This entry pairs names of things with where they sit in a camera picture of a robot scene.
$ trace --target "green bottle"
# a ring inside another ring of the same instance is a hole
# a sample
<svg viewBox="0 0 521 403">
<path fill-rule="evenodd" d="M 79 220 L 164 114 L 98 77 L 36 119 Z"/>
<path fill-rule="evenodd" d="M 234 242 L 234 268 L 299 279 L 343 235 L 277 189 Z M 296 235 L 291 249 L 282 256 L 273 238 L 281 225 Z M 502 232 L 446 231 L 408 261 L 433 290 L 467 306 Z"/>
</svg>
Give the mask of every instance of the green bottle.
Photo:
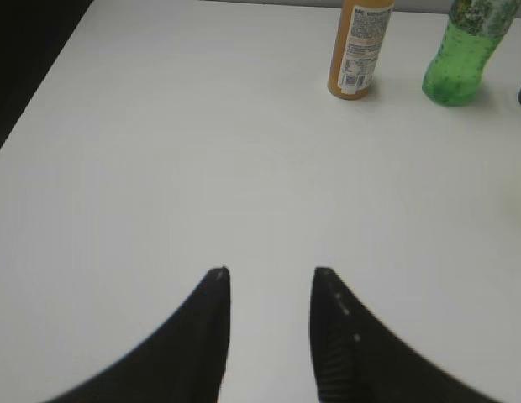
<svg viewBox="0 0 521 403">
<path fill-rule="evenodd" d="M 444 40 L 425 73 L 423 91 L 442 105 L 466 105 L 521 0 L 455 0 Z"/>
</svg>

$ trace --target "bottle bottom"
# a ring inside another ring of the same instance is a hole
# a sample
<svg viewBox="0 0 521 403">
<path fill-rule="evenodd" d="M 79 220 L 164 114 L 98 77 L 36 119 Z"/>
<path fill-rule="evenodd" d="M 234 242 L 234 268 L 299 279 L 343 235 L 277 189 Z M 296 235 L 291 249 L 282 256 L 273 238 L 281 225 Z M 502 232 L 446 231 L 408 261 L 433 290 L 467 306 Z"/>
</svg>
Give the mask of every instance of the bottle bottom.
<svg viewBox="0 0 521 403">
<path fill-rule="evenodd" d="M 363 98 L 365 95 L 369 93 L 369 87 L 363 88 L 359 90 L 356 94 L 344 94 L 341 89 L 335 84 L 335 86 L 332 85 L 332 82 L 328 82 L 328 90 L 331 92 L 332 95 L 336 96 L 337 98 L 346 99 L 346 100 L 356 100 Z"/>
<path fill-rule="evenodd" d="M 461 107 L 470 103 L 476 97 L 479 82 L 465 83 L 463 81 L 429 81 L 425 77 L 423 92 L 430 100 L 447 107 Z"/>
</svg>

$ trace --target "bottle label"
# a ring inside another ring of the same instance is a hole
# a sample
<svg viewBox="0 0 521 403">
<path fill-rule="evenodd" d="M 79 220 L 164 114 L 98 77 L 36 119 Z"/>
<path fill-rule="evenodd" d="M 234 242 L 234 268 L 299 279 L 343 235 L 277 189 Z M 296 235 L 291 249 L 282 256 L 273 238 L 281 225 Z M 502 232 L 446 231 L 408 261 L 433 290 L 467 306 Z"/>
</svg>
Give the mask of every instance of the bottle label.
<svg viewBox="0 0 521 403">
<path fill-rule="evenodd" d="M 450 18 L 475 36 L 504 36 L 521 6 L 521 0 L 455 0 Z"/>
<path fill-rule="evenodd" d="M 356 94 L 371 84 L 392 10 L 393 5 L 384 8 L 354 6 L 338 81 L 344 94 Z"/>
</svg>

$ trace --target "orange bottle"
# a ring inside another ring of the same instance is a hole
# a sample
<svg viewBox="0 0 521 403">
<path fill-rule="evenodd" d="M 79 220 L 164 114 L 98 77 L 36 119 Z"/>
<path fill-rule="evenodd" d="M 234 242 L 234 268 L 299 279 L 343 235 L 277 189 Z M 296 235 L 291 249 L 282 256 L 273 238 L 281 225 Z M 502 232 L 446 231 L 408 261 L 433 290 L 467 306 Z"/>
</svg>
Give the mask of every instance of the orange bottle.
<svg viewBox="0 0 521 403">
<path fill-rule="evenodd" d="M 394 0 L 343 0 L 328 89 L 336 97 L 367 94 Z"/>
</svg>

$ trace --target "table surface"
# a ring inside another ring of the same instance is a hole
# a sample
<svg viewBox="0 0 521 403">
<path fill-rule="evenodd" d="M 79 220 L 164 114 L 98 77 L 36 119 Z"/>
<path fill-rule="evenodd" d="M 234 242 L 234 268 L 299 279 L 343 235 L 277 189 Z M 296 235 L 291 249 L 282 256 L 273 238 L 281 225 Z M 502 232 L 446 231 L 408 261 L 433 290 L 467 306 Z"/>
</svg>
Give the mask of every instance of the table surface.
<svg viewBox="0 0 521 403">
<path fill-rule="evenodd" d="M 124 355 L 226 264 L 220 401 L 317 401 L 313 269 L 521 403 L 521 20 L 467 107 L 420 90 L 447 17 L 394 13 L 371 94 L 326 90 L 339 10 L 96 1 L 0 152 L 0 401 Z"/>
</svg>

